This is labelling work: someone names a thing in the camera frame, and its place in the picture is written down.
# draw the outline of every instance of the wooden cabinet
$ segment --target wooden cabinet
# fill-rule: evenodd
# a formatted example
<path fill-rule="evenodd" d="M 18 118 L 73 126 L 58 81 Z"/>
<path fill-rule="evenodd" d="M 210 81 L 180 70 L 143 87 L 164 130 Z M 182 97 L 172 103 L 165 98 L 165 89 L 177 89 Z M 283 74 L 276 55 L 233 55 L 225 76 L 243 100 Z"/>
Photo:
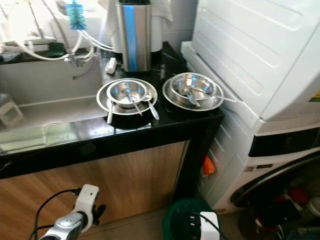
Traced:
<path fill-rule="evenodd" d="M 107 206 L 102 224 L 168 206 L 184 146 L 173 143 L 0 180 L 0 239 L 28 239 L 48 197 L 84 184 L 100 188 L 97 205 Z M 43 208 L 39 226 L 68 214 L 75 200 L 69 192 L 54 198 Z"/>

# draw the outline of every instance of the white towel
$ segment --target white towel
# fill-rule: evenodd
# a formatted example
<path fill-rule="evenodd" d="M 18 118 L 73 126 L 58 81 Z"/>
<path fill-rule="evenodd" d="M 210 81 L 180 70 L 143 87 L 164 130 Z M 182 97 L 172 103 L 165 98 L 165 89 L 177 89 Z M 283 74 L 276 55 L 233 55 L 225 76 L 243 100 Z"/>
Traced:
<path fill-rule="evenodd" d="M 173 15 L 171 10 L 171 0 L 150 0 L 151 1 L 151 15 L 162 17 L 169 22 L 173 22 Z M 98 0 L 98 3 L 107 11 L 106 17 L 106 34 L 112 37 L 118 30 L 117 17 L 117 0 Z"/>

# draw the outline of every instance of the stacked washer dryer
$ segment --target stacked washer dryer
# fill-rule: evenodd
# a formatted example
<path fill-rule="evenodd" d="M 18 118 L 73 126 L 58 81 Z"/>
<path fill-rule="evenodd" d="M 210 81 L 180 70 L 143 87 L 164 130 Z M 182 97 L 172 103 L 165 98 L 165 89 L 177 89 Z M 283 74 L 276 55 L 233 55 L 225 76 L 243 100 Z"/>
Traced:
<path fill-rule="evenodd" d="M 242 185 L 311 153 L 320 155 L 318 0 L 199 0 L 189 69 L 216 81 L 225 118 L 199 189 L 214 210 L 235 211 Z"/>

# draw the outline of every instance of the orange object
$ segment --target orange object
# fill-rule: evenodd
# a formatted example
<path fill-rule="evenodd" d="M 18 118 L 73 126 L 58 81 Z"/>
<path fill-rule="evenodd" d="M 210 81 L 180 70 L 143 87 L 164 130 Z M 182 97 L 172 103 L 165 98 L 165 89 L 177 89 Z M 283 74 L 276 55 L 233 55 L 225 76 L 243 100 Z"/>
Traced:
<path fill-rule="evenodd" d="M 216 171 L 215 165 L 212 163 L 210 157 L 208 156 L 205 156 L 202 168 L 205 176 L 209 174 L 213 174 Z"/>

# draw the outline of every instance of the power cord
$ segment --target power cord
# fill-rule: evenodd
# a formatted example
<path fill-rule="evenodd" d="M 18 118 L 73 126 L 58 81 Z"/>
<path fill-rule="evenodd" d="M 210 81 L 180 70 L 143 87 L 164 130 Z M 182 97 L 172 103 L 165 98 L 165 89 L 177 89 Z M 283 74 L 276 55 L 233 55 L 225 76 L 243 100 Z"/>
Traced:
<path fill-rule="evenodd" d="M 78 196 L 81 192 L 81 187 L 79 188 L 75 188 L 75 189 L 67 189 L 67 190 L 63 190 L 63 191 L 59 191 L 57 192 L 56 194 L 52 195 L 51 197 L 49 197 L 44 203 L 42 203 L 42 205 L 39 207 L 39 209 L 36 211 L 36 214 L 35 214 L 35 219 L 34 219 L 34 227 L 33 227 L 33 231 L 32 231 L 32 234 L 30 235 L 29 237 L 29 240 L 32 238 L 32 235 L 34 235 L 34 240 L 37 240 L 38 239 L 38 230 L 39 229 L 45 229 L 46 227 L 45 226 L 42 226 L 42 227 L 38 227 L 38 221 L 39 221 L 39 214 L 40 214 L 40 211 L 44 208 L 44 206 L 50 202 L 52 199 L 54 199 L 56 196 L 60 195 L 60 194 L 63 194 L 63 193 L 74 193 L 76 196 Z M 47 225 L 47 228 L 51 228 L 53 227 L 54 225 Z"/>
<path fill-rule="evenodd" d="M 206 220 L 210 225 L 212 225 L 218 232 L 219 234 L 221 235 L 221 237 L 225 240 L 228 240 L 228 238 L 226 237 L 226 235 L 212 222 L 210 221 L 207 217 L 203 216 L 202 214 L 200 213 L 197 213 L 197 212 L 193 212 L 192 213 L 193 215 L 196 215 L 200 218 L 203 218 L 204 220 Z"/>

